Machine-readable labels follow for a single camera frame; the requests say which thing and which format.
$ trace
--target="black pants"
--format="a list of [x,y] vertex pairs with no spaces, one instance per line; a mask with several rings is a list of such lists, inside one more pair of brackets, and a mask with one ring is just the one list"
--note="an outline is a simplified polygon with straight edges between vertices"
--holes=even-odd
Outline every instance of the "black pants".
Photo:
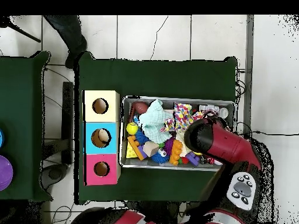
[[77,15],[44,15],[44,18],[58,31],[71,53],[81,52],[78,49],[84,37]]

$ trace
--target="orange block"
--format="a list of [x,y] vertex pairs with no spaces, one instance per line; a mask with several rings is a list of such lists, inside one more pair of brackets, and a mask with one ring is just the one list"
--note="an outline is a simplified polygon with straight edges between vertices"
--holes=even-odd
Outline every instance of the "orange block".
[[130,145],[132,146],[132,148],[134,149],[136,155],[138,156],[138,158],[140,160],[143,160],[144,157],[141,154],[141,152],[139,151],[139,149],[137,148],[140,144],[139,142],[136,140],[136,137],[134,135],[132,136],[128,136],[128,142],[130,143]]
[[171,157],[169,159],[169,162],[175,166],[178,165],[179,163],[179,159],[180,159],[180,154],[182,153],[182,148],[183,148],[183,144],[178,141],[178,140],[174,140],[173,142],[173,146],[172,146],[172,150],[171,150]]

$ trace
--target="green tablecloth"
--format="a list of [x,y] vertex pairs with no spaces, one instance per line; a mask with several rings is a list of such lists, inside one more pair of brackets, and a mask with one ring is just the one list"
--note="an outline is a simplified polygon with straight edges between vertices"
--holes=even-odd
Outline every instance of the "green tablecloth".
[[[115,90],[120,96],[155,96],[235,101],[235,58],[224,61],[128,61],[92,59],[85,52],[79,59],[75,78],[75,122],[83,135],[82,90]],[[121,168],[116,185],[84,186],[83,143],[79,138],[75,159],[79,167],[75,197],[80,201],[161,200],[198,201],[212,178],[211,171]]]
[[0,57],[0,155],[13,167],[13,180],[0,199],[49,200],[39,184],[42,148],[42,71],[48,52],[32,58]]

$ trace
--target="yellow ball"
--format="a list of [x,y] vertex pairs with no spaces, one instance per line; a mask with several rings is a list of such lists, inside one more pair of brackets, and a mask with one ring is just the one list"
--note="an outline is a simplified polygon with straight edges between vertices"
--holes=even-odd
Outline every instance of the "yellow ball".
[[130,135],[135,135],[138,131],[138,125],[134,122],[128,123],[126,130]]

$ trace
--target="gray bin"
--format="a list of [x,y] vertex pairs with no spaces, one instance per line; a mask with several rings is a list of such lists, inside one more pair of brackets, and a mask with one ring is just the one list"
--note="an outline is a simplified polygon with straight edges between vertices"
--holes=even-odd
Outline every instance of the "gray bin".
[[195,167],[192,163],[188,164],[178,164],[174,166],[169,162],[164,164],[158,164],[152,161],[150,158],[140,160],[139,158],[126,158],[127,142],[128,142],[128,132],[126,131],[126,126],[128,124],[128,115],[130,113],[131,104],[134,102],[146,102],[150,104],[154,100],[159,99],[163,102],[163,109],[170,110],[173,109],[173,103],[183,103],[190,104],[193,107],[198,105],[208,105],[212,104],[219,107],[225,107],[228,110],[228,117],[225,119],[227,124],[231,128],[235,128],[235,103],[233,101],[221,101],[221,100],[195,100],[195,99],[179,99],[179,98],[163,98],[163,97],[147,97],[140,96],[135,98],[133,96],[123,97],[121,101],[121,123],[120,123],[120,156],[119,163],[123,167],[138,167],[147,169],[172,169],[172,170],[202,170],[202,171],[217,171],[220,166],[214,164],[199,164]]

